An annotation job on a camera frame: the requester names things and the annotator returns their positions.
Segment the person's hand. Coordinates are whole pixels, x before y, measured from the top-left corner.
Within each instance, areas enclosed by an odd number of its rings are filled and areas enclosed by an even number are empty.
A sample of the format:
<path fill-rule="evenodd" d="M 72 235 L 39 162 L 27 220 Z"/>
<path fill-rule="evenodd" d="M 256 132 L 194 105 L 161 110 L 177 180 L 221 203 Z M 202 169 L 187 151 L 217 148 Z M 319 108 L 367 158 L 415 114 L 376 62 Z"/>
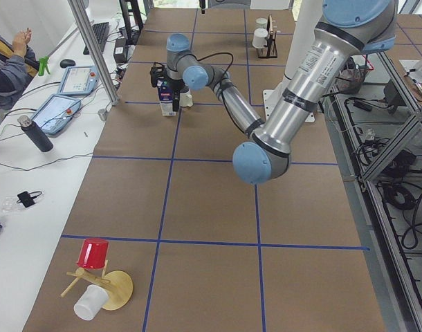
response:
<path fill-rule="evenodd" d="M 31 40 L 32 30 L 27 28 L 25 30 L 19 31 L 12 41 L 12 50 L 15 55 L 20 57 L 25 57 L 27 52 L 27 45 Z"/>

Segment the person's grey sleeved forearm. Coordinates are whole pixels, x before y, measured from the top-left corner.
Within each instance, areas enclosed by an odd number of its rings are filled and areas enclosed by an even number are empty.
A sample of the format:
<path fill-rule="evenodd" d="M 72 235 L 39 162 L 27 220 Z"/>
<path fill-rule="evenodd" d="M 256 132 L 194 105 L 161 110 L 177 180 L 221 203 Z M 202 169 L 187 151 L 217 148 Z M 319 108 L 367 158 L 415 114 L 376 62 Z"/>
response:
<path fill-rule="evenodd" d="M 25 60 L 35 61 L 35 53 L 27 47 L 26 58 L 18 55 L 6 57 L 0 53 L 0 109 L 10 110 L 33 79 Z"/>

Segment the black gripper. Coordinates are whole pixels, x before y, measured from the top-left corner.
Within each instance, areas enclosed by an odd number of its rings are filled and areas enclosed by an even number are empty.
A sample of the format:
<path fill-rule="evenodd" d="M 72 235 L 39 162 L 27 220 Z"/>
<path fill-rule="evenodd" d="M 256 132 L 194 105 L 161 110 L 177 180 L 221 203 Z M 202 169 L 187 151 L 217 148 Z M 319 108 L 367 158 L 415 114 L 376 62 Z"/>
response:
<path fill-rule="evenodd" d="M 160 62 L 154 62 L 150 69 L 150 81 L 153 88 L 158 86 L 158 81 L 166 82 L 168 87 L 173 91 L 172 109 L 178 111 L 180 109 L 180 92 L 183 89 L 183 80 L 175 80 L 171 78 L 165 65 Z"/>

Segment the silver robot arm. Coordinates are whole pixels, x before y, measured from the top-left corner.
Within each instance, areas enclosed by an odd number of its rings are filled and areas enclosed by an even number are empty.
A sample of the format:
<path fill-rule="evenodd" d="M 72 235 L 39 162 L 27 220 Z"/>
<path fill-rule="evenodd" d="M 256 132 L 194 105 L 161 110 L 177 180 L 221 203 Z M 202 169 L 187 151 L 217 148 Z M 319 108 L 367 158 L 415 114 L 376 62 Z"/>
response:
<path fill-rule="evenodd" d="M 232 155 L 235 172 L 246 183 L 265 183 L 288 170 L 292 139 L 347 60 L 394 45 L 397 10 L 396 1 L 304 1 L 282 81 L 264 90 L 264 117 L 233 84 L 228 70 L 196 57 L 180 33 L 167 38 L 167 61 L 153 64 L 151 83 L 167 83 L 174 111 L 184 88 L 211 89 L 247 137 Z"/>

